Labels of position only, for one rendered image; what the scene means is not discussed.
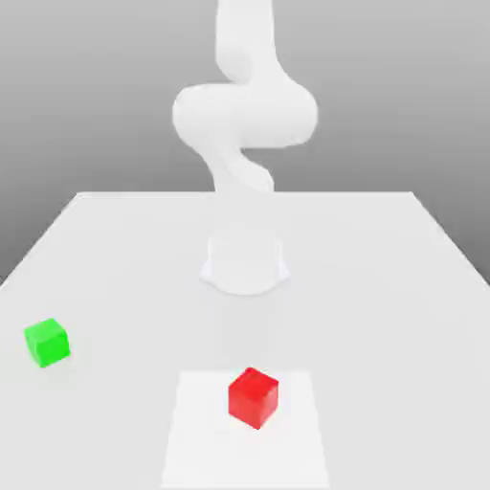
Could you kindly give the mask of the small green cube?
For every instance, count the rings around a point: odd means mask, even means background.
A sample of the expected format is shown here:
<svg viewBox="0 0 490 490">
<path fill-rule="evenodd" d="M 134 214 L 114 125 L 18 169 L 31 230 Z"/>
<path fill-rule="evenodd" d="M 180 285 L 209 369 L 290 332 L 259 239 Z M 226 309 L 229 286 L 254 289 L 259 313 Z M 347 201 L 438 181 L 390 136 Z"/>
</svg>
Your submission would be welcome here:
<svg viewBox="0 0 490 490">
<path fill-rule="evenodd" d="M 47 319 L 26 327 L 24 338 L 33 360 L 41 368 L 46 368 L 71 354 L 67 332 L 55 319 Z"/>
</svg>

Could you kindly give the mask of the small red cube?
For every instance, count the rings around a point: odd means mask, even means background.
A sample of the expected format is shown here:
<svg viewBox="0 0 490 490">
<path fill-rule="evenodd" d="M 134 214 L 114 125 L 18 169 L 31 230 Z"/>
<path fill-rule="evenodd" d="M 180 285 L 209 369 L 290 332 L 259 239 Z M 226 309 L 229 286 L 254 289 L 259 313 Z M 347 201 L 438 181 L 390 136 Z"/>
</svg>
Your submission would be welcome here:
<svg viewBox="0 0 490 490">
<path fill-rule="evenodd" d="M 278 408 L 278 380 L 247 367 L 228 387 L 228 413 L 259 430 Z"/>
</svg>

